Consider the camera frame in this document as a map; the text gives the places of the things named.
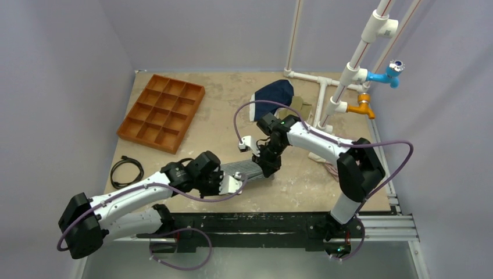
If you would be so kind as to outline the grey striped underwear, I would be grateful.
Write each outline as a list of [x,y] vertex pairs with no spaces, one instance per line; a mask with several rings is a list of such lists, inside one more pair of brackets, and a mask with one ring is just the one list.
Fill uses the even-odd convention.
[[275,178],[274,174],[266,177],[260,166],[251,160],[221,164],[220,168],[226,175],[233,176],[239,173],[242,178],[246,176],[248,181],[273,180]]

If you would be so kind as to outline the navy blue underwear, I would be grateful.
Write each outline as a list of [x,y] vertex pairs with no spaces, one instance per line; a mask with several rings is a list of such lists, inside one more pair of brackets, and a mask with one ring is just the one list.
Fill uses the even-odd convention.
[[[250,101],[264,100],[290,106],[294,97],[294,88],[289,80],[274,81],[251,95]],[[258,121],[266,113],[275,114],[281,106],[273,103],[255,102],[249,104],[249,120]]]

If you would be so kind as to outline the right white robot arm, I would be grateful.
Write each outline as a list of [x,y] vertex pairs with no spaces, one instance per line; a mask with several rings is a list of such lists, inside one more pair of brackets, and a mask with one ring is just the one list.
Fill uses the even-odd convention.
[[280,170],[281,155],[288,146],[309,151],[335,166],[342,193],[330,211],[326,228],[335,237],[347,232],[349,221],[385,177],[370,142],[365,138],[351,141],[332,136],[294,115],[278,119],[268,113],[256,125],[268,140],[258,148],[252,160],[265,177]]

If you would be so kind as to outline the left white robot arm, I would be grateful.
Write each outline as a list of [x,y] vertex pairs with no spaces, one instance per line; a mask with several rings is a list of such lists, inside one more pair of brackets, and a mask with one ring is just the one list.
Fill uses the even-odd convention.
[[162,202],[197,190],[197,201],[229,195],[241,186],[236,177],[227,175],[219,158],[205,151],[196,158],[170,162],[149,177],[109,194],[88,197],[79,193],[71,197],[58,226],[60,252],[72,259],[82,259],[103,244],[130,235],[150,234],[160,238],[173,232],[173,218]]

